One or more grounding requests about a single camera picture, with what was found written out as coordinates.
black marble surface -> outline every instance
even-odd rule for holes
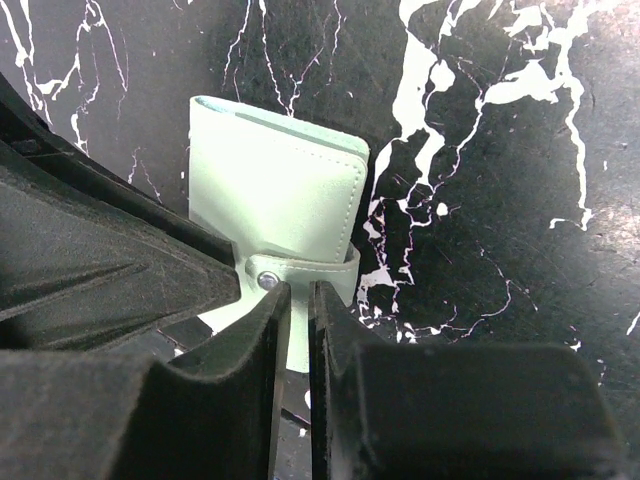
[[[362,136],[354,314],[399,342],[570,346],[640,459],[637,2],[0,5],[18,92],[178,212],[193,95]]]

black plastic part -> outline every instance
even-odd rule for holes
[[[231,267],[3,142],[0,205],[0,348],[112,346],[240,297]]]
[[[0,478],[272,478],[290,314],[281,284],[170,366],[0,353]]]
[[[108,351],[109,353],[137,355],[150,353],[156,360],[163,363],[173,360],[176,356],[175,344],[157,330],[136,335]]]
[[[211,327],[198,317],[187,318],[182,322],[167,325],[161,329],[161,332],[183,351],[197,347],[213,335]]]
[[[275,480],[311,480],[311,432],[286,417],[280,418]]]
[[[309,390],[309,375],[287,370],[285,382],[287,388],[282,400],[282,408],[294,418],[295,423],[301,427],[309,428],[311,410],[309,410],[304,398],[305,393]]]
[[[49,131],[0,74],[0,140],[61,182],[152,225],[220,263],[234,267],[231,244],[147,197]]]
[[[628,478],[614,421],[569,348],[377,338],[330,284],[314,285],[315,480]]]

wallet stitching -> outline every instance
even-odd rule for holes
[[[316,130],[318,127],[320,127],[319,125],[307,125],[307,122],[303,122],[301,124],[299,124],[299,128],[297,130],[294,131],[298,131],[299,133],[304,133],[306,135],[313,135],[314,134],[314,130]],[[331,129],[329,128],[325,128],[325,127],[320,127],[322,129],[323,132],[323,136],[326,136],[327,138],[329,138],[330,141],[332,141],[335,144],[340,144],[342,143],[342,141],[344,140],[344,137],[342,137],[342,135],[345,135],[347,138],[351,137],[351,135],[348,135],[346,133],[342,133],[342,135],[340,133],[336,133],[333,132]]]
[[[318,273],[348,273],[353,271],[354,269],[358,268],[358,265],[354,265],[352,268],[347,268],[345,270],[321,270],[321,269],[317,269],[317,268],[306,268],[306,267],[294,267],[294,266],[289,266],[289,265],[282,265],[281,263],[278,262],[271,262],[269,260],[263,260],[261,262],[256,262],[256,265],[258,265],[258,263],[262,263],[264,265],[270,265],[273,267],[281,267],[285,270],[304,270],[305,272],[318,272]]]
[[[355,175],[355,177],[353,179],[353,186],[351,187],[351,197],[349,198],[349,205],[347,206],[347,213],[345,214],[344,222],[342,223],[342,231],[340,232],[340,240],[338,241],[338,247],[336,248],[336,255],[334,257],[334,261],[337,262],[339,260],[339,258],[340,258],[340,248],[342,248],[342,244],[344,243],[344,234],[346,233],[346,230],[347,230],[347,223],[349,222],[349,215],[351,214],[351,209],[353,208],[353,200],[354,200],[355,195],[356,195],[356,187],[358,186],[358,181],[360,180],[360,174],[362,172],[360,171],[360,169],[356,165],[351,165],[349,163],[342,162],[340,160],[334,160],[333,158],[325,157],[324,155],[318,155],[317,153],[313,153],[313,152],[310,152],[308,150],[304,150],[302,148],[298,148],[298,147],[292,147],[292,148],[294,150],[298,151],[298,152],[304,153],[306,155],[310,155],[312,157],[319,158],[321,160],[325,160],[325,161],[328,161],[328,162],[334,162],[334,163],[337,163],[338,165],[343,165],[345,167],[351,167],[356,172],[356,175]]]

leather wallet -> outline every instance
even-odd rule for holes
[[[250,105],[198,96],[190,105],[189,217],[230,240],[240,301],[200,315],[220,331],[277,281],[292,286],[287,368],[309,368],[309,283],[345,305],[360,255],[350,237],[367,176],[364,140]]]

wallet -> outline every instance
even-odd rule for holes
[[[247,104],[190,103],[189,217],[234,248],[241,299],[200,315],[219,332],[269,288],[292,288],[287,368],[309,369],[309,283],[352,303],[360,254],[350,243],[367,177],[358,137]]]

